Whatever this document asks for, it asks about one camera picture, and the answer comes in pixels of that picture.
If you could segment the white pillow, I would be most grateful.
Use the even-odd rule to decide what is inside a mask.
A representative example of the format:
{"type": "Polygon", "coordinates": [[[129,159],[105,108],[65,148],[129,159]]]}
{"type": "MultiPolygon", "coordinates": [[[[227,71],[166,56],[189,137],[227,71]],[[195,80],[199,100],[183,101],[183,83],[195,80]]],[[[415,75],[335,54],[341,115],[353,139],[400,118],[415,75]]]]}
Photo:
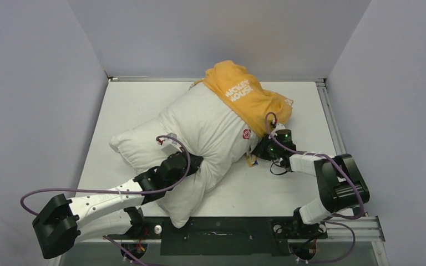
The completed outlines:
{"type": "Polygon", "coordinates": [[[165,160],[156,137],[169,133],[176,134],[191,154],[204,159],[195,174],[157,200],[174,227],[181,228],[204,194],[215,188],[233,163],[256,147],[259,137],[214,92],[199,83],[158,117],[114,135],[109,145],[136,173],[142,173],[165,160]]]}

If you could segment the yellow and blue pillowcase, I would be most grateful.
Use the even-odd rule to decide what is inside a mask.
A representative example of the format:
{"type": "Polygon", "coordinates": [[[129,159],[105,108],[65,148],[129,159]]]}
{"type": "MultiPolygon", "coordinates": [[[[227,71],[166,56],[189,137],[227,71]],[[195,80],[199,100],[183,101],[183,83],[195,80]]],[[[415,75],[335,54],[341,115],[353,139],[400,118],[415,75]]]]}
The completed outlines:
{"type": "Polygon", "coordinates": [[[215,64],[189,90],[199,84],[212,91],[258,137],[265,135],[266,123],[286,124],[292,115],[292,99],[263,89],[246,67],[232,60],[215,64]]]}

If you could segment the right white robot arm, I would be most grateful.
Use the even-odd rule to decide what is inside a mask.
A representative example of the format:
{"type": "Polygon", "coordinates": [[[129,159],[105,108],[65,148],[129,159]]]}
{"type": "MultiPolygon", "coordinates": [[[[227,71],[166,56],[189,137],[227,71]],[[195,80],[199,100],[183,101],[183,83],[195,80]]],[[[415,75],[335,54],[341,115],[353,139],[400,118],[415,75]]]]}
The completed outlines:
{"type": "Polygon", "coordinates": [[[291,224],[282,226],[279,231],[290,232],[292,238],[321,236],[325,219],[339,216],[344,209],[362,207],[370,200],[368,186],[350,154],[330,156],[299,151],[289,129],[266,134],[252,154],[279,165],[286,173],[304,173],[317,181],[318,196],[296,208],[291,224]]]}

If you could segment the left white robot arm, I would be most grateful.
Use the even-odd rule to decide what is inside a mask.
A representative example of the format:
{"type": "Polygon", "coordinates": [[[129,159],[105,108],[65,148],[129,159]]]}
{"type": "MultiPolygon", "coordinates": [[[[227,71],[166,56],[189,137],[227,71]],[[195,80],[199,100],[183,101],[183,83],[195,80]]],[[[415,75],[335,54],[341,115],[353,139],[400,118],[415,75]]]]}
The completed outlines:
{"type": "Polygon", "coordinates": [[[85,197],[52,197],[32,222],[44,259],[58,257],[94,231],[89,223],[116,211],[128,214],[121,231],[129,238],[142,234],[143,223],[132,212],[138,206],[163,198],[187,176],[195,174],[203,157],[177,152],[168,156],[160,166],[152,167],[124,184],[85,197]]]}

